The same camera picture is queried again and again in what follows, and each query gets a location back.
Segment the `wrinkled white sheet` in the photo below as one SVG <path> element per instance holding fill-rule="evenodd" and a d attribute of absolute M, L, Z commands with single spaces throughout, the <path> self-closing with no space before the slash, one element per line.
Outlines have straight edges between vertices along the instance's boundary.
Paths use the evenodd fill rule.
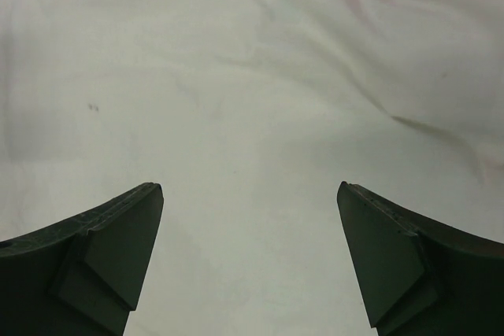
<path fill-rule="evenodd" d="M 143 181 L 126 335 L 371 335 L 342 180 L 504 241 L 504 0 L 2 0 L 0 237 Z"/>

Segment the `white cloth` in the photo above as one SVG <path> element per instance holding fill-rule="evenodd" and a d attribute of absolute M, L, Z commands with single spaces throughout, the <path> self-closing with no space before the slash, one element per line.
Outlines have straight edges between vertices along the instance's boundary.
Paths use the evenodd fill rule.
<path fill-rule="evenodd" d="M 128 336 L 375 334 L 342 180 L 504 241 L 503 0 L 15 0 L 0 236 L 143 181 Z"/>

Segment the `white fabric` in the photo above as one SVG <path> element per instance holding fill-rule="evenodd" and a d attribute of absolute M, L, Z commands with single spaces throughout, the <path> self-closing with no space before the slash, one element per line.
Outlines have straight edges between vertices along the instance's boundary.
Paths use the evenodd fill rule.
<path fill-rule="evenodd" d="M 503 0 L 5 9 L 0 236 L 164 188 L 128 336 L 376 334 L 342 180 L 504 241 Z"/>

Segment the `black plastic part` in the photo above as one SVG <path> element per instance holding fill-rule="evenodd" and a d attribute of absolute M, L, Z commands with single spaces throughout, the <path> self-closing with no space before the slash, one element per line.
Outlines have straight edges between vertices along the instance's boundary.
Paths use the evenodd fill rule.
<path fill-rule="evenodd" d="M 139 301 L 163 208 L 145 183 L 0 242 L 0 335 L 120 336 Z"/>
<path fill-rule="evenodd" d="M 380 336 L 504 334 L 504 245 L 342 183 L 338 205 Z"/>

